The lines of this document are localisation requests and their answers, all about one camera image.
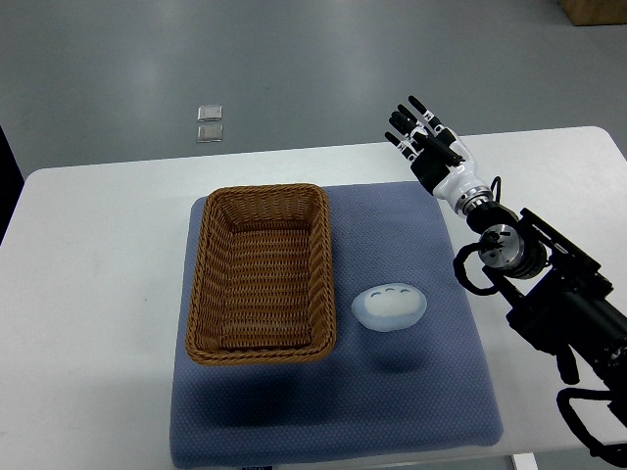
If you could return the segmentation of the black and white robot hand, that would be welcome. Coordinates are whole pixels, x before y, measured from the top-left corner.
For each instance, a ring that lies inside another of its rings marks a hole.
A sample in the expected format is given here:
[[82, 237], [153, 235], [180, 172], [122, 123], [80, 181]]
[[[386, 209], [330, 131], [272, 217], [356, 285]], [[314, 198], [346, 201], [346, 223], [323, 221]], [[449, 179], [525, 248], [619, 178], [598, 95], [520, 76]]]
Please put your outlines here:
[[477, 175], [476, 161], [457, 134], [415, 96], [408, 101], [390, 115], [393, 130], [385, 138], [409, 162], [421, 186], [460, 217], [493, 202], [493, 191]]

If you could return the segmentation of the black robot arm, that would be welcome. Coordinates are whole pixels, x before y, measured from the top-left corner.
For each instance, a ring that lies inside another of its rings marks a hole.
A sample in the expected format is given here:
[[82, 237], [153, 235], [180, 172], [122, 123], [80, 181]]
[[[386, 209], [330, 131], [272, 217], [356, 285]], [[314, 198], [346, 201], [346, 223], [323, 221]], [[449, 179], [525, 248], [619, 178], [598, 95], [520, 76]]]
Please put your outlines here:
[[477, 296], [502, 295], [509, 326], [536, 350], [555, 357], [565, 389], [562, 419], [593, 457], [623, 468], [626, 445], [594, 437], [571, 403], [604, 401], [626, 420], [626, 317], [607, 301], [612, 284], [600, 264], [539, 216], [500, 203], [501, 180], [463, 193], [455, 207], [477, 242], [454, 259], [459, 284]]

